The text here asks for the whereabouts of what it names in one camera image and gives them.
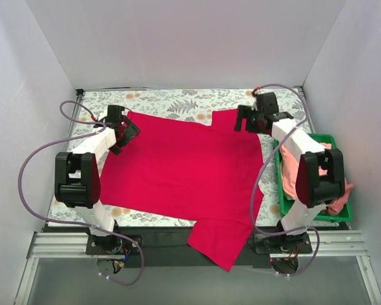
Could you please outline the magenta red t-shirt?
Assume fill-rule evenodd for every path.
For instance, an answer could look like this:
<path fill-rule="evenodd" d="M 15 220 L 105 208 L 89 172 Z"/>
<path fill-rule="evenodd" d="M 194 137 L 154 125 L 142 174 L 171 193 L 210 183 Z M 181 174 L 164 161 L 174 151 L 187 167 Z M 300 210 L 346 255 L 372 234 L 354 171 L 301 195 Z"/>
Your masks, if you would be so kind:
<path fill-rule="evenodd" d="M 101 202 L 192 220 L 187 243 L 231 270 L 264 197 L 253 189 L 263 164 L 260 139 L 234 130 L 236 114 L 215 111 L 211 125 L 134 114 L 140 134 L 107 156 Z"/>

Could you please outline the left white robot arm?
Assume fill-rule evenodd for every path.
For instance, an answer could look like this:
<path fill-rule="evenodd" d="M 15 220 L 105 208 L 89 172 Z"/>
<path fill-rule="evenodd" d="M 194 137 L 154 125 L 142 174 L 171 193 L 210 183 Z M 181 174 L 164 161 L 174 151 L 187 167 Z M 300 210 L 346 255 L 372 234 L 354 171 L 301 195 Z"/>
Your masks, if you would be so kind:
<path fill-rule="evenodd" d="M 69 152 L 55 158 L 55 198 L 75 210 L 90 233 L 101 236 L 100 246 L 108 254 L 118 253 L 123 245 L 116 221 L 100 201 L 101 183 L 98 162 L 108 153 L 118 155 L 139 133 L 139 127 L 128 117 L 132 111 L 120 105 L 109 105 L 95 121 L 93 135 Z"/>

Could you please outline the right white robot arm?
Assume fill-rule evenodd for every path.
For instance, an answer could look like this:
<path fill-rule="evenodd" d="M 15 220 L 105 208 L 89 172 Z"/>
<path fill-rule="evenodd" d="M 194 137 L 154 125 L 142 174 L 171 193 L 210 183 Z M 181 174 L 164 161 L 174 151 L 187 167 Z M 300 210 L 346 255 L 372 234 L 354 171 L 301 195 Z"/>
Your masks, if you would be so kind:
<path fill-rule="evenodd" d="M 252 91 L 253 105 L 239 105 L 235 131 L 266 134 L 277 140 L 272 151 L 285 146 L 298 163 L 295 184 L 297 198 L 289 212 L 273 232 L 255 227 L 258 234 L 274 237 L 281 252 L 292 251 L 298 244 L 297 235 L 306 233 L 318 213 L 345 194 L 344 156 L 337 149 L 327 149 L 301 129 L 288 112 L 281 112 L 275 93 Z"/>

